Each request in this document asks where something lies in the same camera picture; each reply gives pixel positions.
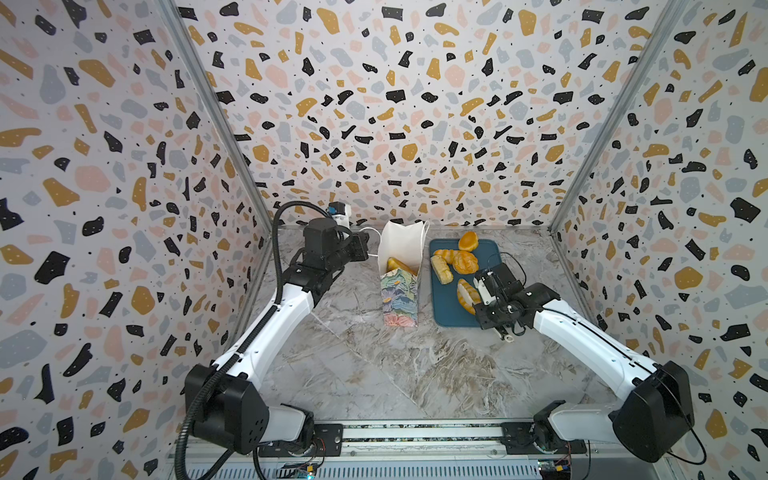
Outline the pale rectangular pastry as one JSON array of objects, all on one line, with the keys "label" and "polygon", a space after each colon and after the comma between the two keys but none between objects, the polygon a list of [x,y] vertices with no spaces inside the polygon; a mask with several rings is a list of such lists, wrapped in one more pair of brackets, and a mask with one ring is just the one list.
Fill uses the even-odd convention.
[{"label": "pale rectangular pastry", "polygon": [[433,255],[430,258],[433,272],[441,285],[448,285],[453,282],[454,276],[449,263],[441,255]]}]

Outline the floral paper bag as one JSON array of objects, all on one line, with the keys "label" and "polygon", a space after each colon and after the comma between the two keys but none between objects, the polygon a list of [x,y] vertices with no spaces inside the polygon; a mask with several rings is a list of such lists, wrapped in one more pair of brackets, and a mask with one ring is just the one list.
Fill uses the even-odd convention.
[{"label": "floral paper bag", "polygon": [[[391,327],[415,327],[419,312],[419,272],[429,224],[423,221],[404,225],[388,222],[380,232],[376,258],[380,279],[384,323]],[[416,276],[402,270],[387,271],[387,260],[397,258]]]}]

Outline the striped croissant bread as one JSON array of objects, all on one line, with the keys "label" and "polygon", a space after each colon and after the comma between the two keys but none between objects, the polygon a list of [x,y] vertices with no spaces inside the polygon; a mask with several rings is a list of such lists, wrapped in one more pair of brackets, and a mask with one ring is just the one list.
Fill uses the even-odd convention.
[{"label": "striped croissant bread", "polygon": [[457,299],[462,308],[471,315],[476,314],[475,306],[482,303],[479,292],[463,278],[457,283]]}]

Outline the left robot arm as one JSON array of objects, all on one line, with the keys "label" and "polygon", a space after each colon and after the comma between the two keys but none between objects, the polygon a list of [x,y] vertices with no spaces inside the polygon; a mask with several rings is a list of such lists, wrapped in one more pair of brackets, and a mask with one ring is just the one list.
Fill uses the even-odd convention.
[{"label": "left robot arm", "polygon": [[191,436],[239,454],[276,442],[309,447],[312,413],[287,404],[270,406],[260,389],[283,345],[346,265],[368,260],[370,236],[334,217],[311,220],[303,236],[304,245],[281,271],[270,304],[212,365],[198,365],[187,375],[180,450]]}]

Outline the small yellow bread roll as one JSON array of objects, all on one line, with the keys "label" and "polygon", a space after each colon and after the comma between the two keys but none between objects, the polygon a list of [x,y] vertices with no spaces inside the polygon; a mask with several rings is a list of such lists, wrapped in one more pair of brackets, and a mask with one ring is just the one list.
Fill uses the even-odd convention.
[{"label": "small yellow bread roll", "polygon": [[418,274],[417,270],[413,270],[411,267],[409,267],[402,261],[398,260],[397,258],[390,257],[387,260],[387,271],[394,271],[394,270],[402,270],[413,276],[416,276]]}]

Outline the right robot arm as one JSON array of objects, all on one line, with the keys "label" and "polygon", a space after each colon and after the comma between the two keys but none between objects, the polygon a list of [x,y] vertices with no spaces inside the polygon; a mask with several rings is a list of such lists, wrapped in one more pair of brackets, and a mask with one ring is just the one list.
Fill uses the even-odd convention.
[{"label": "right robot arm", "polygon": [[616,400],[597,406],[553,401],[537,412],[529,437],[543,453],[572,441],[622,445],[636,458],[655,463],[695,424],[687,372],[658,363],[610,337],[542,283],[528,287],[499,264],[474,275],[480,300],[475,316],[484,330],[521,326],[557,342],[589,367]]}]

